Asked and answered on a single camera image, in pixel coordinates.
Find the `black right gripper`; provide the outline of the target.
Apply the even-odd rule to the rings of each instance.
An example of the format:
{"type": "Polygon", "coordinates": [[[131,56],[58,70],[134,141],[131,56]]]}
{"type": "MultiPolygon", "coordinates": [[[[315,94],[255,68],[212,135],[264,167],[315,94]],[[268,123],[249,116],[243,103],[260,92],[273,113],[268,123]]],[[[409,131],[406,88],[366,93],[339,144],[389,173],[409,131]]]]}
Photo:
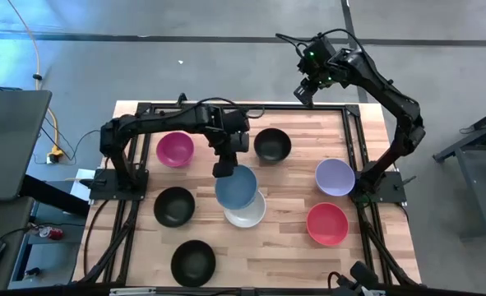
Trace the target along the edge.
{"type": "Polygon", "coordinates": [[[330,73],[323,67],[310,66],[306,61],[297,65],[304,74],[299,86],[294,90],[294,96],[305,106],[313,106],[313,96],[321,89],[331,87],[335,81],[330,73]]]}

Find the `blue bowl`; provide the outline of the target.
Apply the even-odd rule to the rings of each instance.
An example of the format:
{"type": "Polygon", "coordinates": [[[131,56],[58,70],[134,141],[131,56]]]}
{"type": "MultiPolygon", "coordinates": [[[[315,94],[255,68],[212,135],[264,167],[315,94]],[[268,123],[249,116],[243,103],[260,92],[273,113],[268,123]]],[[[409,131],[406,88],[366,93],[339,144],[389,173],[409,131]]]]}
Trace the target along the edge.
{"type": "Polygon", "coordinates": [[[228,210],[241,210],[255,199],[258,189],[256,174],[245,165],[234,168],[231,176],[215,180],[216,200],[228,210]]]}

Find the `black bowl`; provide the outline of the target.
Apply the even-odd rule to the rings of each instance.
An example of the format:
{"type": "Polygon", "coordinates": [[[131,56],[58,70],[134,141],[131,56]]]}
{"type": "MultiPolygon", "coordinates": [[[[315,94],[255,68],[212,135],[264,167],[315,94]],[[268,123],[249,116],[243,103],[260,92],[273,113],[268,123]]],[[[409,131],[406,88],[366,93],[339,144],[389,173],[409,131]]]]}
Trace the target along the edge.
{"type": "Polygon", "coordinates": [[[186,188],[169,187],[157,196],[154,215],[163,226],[177,228],[192,218],[195,206],[195,198],[186,188]]]}
{"type": "Polygon", "coordinates": [[[211,279],[215,268],[215,253],[201,240],[186,241],[178,246],[170,264],[173,278],[184,287],[203,286],[211,279]]]}
{"type": "Polygon", "coordinates": [[[258,158],[268,162],[285,160],[292,149],[288,134],[272,127],[260,131],[255,137],[253,146],[258,158]]]}

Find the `magenta bowl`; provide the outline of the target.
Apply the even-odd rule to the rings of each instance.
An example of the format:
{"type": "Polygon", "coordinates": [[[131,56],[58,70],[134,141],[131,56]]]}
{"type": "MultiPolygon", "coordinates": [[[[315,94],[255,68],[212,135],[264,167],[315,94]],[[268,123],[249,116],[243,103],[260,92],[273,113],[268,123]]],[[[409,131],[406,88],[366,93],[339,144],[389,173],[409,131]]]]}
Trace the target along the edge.
{"type": "Polygon", "coordinates": [[[159,140],[156,156],[167,167],[181,168],[191,163],[194,150],[193,140],[188,134],[171,132],[159,140]]]}

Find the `lavender bowl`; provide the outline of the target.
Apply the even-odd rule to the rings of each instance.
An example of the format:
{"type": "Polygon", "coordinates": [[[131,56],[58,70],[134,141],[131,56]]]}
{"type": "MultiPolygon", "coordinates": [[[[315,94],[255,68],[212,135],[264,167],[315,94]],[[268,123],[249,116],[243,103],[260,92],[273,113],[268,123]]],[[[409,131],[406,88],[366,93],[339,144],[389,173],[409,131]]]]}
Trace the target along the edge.
{"type": "Polygon", "coordinates": [[[338,159],[322,160],[316,167],[315,179],[323,193],[334,197],[348,195],[355,185],[354,171],[338,159]]]}

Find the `coral red bowl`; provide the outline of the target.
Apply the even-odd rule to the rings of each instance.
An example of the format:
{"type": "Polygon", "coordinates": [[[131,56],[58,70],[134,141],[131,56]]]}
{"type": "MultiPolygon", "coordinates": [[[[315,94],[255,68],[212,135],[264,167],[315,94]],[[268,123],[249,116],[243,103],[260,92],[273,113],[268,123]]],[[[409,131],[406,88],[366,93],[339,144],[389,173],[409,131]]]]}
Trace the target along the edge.
{"type": "Polygon", "coordinates": [[[313,206],[306,218],[309,236],[324,246],[341,244],[349,233],[349,221],[344,211],[330,202],[313,206]]]}

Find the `white paper sheet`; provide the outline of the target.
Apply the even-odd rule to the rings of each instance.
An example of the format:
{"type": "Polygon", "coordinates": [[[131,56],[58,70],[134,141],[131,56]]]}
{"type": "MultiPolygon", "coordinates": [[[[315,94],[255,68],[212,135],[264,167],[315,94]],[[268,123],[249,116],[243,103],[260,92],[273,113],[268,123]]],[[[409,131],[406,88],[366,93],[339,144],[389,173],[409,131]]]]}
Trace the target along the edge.
{"type": "Polygon", "coordinates": [[[80,180],[92,179],[94,176],[95,176],[94,170],[78,169],[76,176],[75,176],[75,181],[72,184],[70,194],[73,195],[74,197],[78,197],[79,199],[81,199],[83,201],[89,201],[90,200],[90,189],[87,186],[81,184],[80,180]]]}

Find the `yellow power plug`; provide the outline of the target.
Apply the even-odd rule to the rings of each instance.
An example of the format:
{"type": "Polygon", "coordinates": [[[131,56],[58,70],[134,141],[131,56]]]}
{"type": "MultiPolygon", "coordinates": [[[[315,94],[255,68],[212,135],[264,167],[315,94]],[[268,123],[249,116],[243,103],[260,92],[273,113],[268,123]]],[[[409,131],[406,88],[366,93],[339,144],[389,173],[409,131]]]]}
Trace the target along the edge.
{"type": "Polygon", "coordinates": [[[47,154],[46,163],[47,164],[58,164],[63,156],[64,156],[64,153],[61,150],[53,148],[47,154]]]}

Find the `dark grey metal cart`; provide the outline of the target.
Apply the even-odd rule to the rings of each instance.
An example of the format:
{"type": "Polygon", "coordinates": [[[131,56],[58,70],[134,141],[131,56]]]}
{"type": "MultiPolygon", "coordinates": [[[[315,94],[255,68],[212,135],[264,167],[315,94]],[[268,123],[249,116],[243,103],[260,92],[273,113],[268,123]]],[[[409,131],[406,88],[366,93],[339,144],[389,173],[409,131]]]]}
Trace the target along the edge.
{"type": "Polygon", "coordinates": [[[486,237],[486,116],[467,128],[461,129],[464,138],[433,155],[442,163],[457,158],[465,183],[476,200],[483,226],[460,234],[463,240],[486,237]]]}

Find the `black desk support beam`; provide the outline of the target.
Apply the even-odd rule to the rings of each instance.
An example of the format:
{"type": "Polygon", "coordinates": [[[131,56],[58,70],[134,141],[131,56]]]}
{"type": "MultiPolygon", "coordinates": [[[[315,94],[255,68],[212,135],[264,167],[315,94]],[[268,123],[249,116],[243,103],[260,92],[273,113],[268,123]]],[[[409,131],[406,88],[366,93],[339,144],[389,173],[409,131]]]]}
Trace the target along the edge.
{"type": "Polygon", "coordinates": [[[20,195],[23,197],[32,197],[40,203],[82,217],[87,217],[90,209],[87,201],[30,175],[26,175],[23,178],[20,195]]]}

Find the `red soda can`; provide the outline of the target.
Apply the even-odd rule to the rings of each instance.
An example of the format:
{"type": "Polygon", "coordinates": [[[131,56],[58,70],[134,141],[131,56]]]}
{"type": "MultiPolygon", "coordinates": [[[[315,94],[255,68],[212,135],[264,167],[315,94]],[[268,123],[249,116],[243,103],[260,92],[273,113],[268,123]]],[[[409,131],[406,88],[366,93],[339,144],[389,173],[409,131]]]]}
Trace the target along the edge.
{"type": "Polygon", "coordinates": [[[51,240],[61,240],[63,238],[63,231],[60,228],[45,226],[39,229],[39,236],[51,240]]]}

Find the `grey flat panel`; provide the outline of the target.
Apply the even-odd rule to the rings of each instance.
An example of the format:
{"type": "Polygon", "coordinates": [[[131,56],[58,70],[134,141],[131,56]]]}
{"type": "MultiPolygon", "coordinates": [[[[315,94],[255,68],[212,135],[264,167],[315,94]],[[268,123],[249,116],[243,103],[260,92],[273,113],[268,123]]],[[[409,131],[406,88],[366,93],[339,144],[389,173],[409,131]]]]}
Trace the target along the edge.
{"type": "Polygon", "coordinates": [[[0,201],[16,198],[53,94],[0,91],[0,201]]]}

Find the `dark desk top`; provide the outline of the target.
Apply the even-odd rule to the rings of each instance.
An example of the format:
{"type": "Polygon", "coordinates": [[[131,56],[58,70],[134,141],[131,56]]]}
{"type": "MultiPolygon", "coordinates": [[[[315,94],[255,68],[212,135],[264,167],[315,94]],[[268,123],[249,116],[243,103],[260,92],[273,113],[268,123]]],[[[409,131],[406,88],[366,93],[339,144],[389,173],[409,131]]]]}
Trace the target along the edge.
{"type": "Polygon", "coordinates": [[[20,197],[12,201],[0,202],[0,238],[7,245],[0,261],[0,290],[5,290],[12,277],[14,266],[24,238],[23,231],[28,225],[34,200],[20,197]]]}

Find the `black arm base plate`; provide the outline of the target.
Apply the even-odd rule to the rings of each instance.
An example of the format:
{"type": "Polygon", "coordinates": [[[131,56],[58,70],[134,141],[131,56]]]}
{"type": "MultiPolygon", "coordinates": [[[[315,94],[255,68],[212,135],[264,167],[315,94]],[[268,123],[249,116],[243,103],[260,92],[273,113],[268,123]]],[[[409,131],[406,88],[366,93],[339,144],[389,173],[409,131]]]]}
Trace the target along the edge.
{"type": "Polygon", "coordinates": [[[148,170],[138,169],[136,184],[131,186],[120,183],[114,169],[97,169],[96,174],[97,180],[89,181],[91,200],[140,201],[146,196],[148,170]]]}
{"type": "Polygon", "coordinates": [[[360,203],[401,203],[407,201],[401,174],[397,171],[386,171],[372,186],[355,172],[355,185],[349,196],[360,203]]]}

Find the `silver metal bracket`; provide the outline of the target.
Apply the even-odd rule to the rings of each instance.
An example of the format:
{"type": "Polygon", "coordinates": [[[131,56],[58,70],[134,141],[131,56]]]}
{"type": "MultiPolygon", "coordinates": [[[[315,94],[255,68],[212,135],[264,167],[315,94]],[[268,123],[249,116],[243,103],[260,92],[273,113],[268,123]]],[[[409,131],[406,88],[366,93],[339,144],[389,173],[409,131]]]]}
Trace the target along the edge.
{"type": "Polygon", "coordinates": [[[156,288],[150,287],[124,287],[109,291],[109,296],[156,296],[156,288]]]}

